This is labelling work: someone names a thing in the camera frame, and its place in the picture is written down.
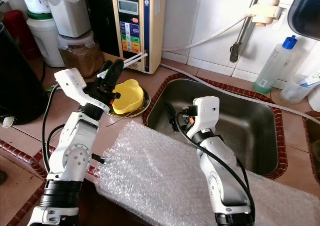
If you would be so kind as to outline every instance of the sink basin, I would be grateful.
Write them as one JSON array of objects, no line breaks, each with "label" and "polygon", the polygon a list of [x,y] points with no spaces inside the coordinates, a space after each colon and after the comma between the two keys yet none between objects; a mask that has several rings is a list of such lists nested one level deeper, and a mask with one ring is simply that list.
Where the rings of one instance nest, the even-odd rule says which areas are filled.
[{"label": "sink basin", "polygon": [[[220,99],[220,112],[215,134],[222,136],[245,168],[260,175],[267,175],[269,178],[279,177],[286,170],[284,137],[277,135],[277,131],[282,132],[283,135],[280,110],[223,94],[189,79],[174,79],[173,77],[173,80],[167,79],[164,84],[166,86],[162,85],[151,102],[151,105],[154,106],[142,116],[142,121],[145,120],[148,127],[178,141],[186,142],[183,136],[179,132],[174,132],[169,124],[164,102],[170,102],[175,111],[179,112],[182,107],[192,105],[194,98],[216,96]],[[226,86],[219,83],[219,87],[226,88]],[[258,93],[239,90],[235,87],[231,87],[231,90],[242,91],[253,97],[271,101]],[[278,119],[281,118],[277,124],[274,110],[277,110]],[[282,155],[282,168],[278,168],[279,155]]]},{"label": "sink basin", "polygon": [[[320,113],[311,112],[310,116],[320,120]],[[315,122],[306,119],[305,127],[308,131],[307,139],[309,145],[309,154],[312,164],[312,171],[316,180],[320,183],[320,126]]]}]

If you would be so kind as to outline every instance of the faucet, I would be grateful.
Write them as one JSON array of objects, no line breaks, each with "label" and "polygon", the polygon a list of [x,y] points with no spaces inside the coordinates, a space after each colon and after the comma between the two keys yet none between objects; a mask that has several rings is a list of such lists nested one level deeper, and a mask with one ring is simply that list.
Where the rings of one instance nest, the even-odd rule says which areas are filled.
[{"label": "faucet", "polygon": [[[251,0],[250,7],[253,6],[254,4],[256,4],[257,2],[258,2],[258,0]],[[238,61],[239,47],[243,41],[243,38],[244,38],[247,31],[252,32],[252,30],[254,29],[254,26],[255,26],[255,23],[252,23],[252,17],[247,17],[244,20],[236,42],[230,47],[230,52],[231,52],[230,61],[231,62]]]}]

